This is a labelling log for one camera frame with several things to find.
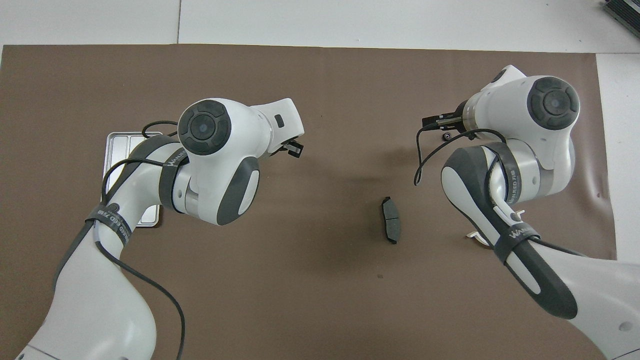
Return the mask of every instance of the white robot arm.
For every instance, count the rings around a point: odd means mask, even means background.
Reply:
[[[498,137],[484,129],[504,135],[504,143],[453,152],[441,173],[447,198],[544,310],[571,322],[608,359],[640,359],[640,266],[546,243],[511,209],[566,187],[579,109],[567,82],[526,77],[510,65],[456,112],[425,118],[423,129],[477,131],[488,140]]]
[[[112,262],[129,241],[128,224],[137,224],[156,204],[228,224],[253,201],[259,158],[281,150],[299,157],[302,145],[294,139],[304,129],[290,99],[260,106],[204,99],[185,110],[178,133],[180,142],[165,135],[145,140],[125,160],[111,190],[103,189],[101,203],[61,262],[44,323],[16,359],[150,359],[155,321]]]

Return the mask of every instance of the brown mat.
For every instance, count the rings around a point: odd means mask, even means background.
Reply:
[[[439,181],[455,146],[412,184],[420,119],[453,111],[507,64],[567,80],[582,103],[575,175],[564,192],[522,204],[525,221],[547,241],[613,259],[593,54],[5,47],[0,357],[15,357],[47,314],[56,265],[99,200],[110,132],[177,120],[206,97],[249,105],[291,97],[305,151],[299,160],[262,162],[245,216],[216,227],[164,211],[159,228],[136,230],[123,251],[182,304],[184,359],[603,359],[581,332],[540,309],[491,251],[464,237],[472,226]],[[441,135],[425,134],[425,150]],[[400,211],[398,245],[383,235],[385,196]],[[156,317],[154,359],[174,358],[174,308],[132,282]]]

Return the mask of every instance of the black button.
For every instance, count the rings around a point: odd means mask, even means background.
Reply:
[[[575,114],[569,113],[561,117],[552,117],[547,122],[548,128],[551,130],[564,129],[575,120]]]
[[[181,135],[189,132],[189,119],[193,116],[193,110],[187,109],[180,120],[178,120],[178,131]]]
[[[569,110],[569,95],[561,90],[553,90],[545,95],[543,105],[545,110],[551,115],[562,115]]]
[[[225,106],[218,101],[206,100],[198,105],[198,110],[210,113],[214,117],[220,117],[225,113]]]
[[[202,152],[209,152],[209,145],[203,142],[197,142],[192,138],[186,138],[183,141],[184,147],[193,152],[194,154],[199,154]]]
[[[538,79],[535,83],[536,89],[540,92],[548,92],[551,89],[562,89],[563,85],[564,81],[558,78],[553,78],[552,76]]]
[[[199,114],[191,121],[191,135],[198,140],[206,140],[216,130],[216,123],[209,114]]]
[[[282,120],[282,115],[276,114],[274,118],[276,118],[276,124],[278,124],[278,127],[284,127],[284,120]]]
[[[491,80],[491,82],[492,82],[492,83],[494,83],[494,82],[498,81],[498,80],[502,77],[502,75],[504,75],[505,71],[507,71],[507,69],[503,69],[502,71],[500,71],[500,72],[495,76],[495,78],[493,78],[493,80]]]
[[[218,121],[218,131],[213,136],[212,142],[215,147],[219,147],[225,140],[227,139],[227,133],[229,130],[229,121],[227,119],[222,119]]]
[[[542,106],[542,96],[538,94],[531,95],[531,111],[533,112],[534,121],[541,124],[547,117],[547,112]]]
[[[578,109],[580,108],[580,100],[578,100],[578,94],[575,93],[575,89],[573,89],[572,86],[566,88],[565,92],[569,96],[569,100],[571,101],[571,105],[569,106],[569,108],[574,113],[577,113]]]

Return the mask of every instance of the white plastic clip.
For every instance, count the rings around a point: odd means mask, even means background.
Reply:
[[[491,247],[491,245],[489,245],[489,242],[488,242],[488,241],[486,241],[486,240],[482,237],[482,235],[480,235],[480,233],[479,233],[479,232],[477,232],[477,231],[474,231],[473,233],[468,233],[468,234],[467,234],[467,238],[470,238],[470,239],[476,239],[479,243],[483,244],[484,246]]]

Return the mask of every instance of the black joint cap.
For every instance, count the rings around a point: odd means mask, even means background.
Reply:
[[[567,82],[546,76],[536,80],[531,87],[527,107],[538,125],[549,130],[561,130],[577,119],[580,101]]]
[[[189,152],[210,155],[227,143],[231,134],[231,118],[222,103],[203,100],[184,111],[178,121],[178,134]]]

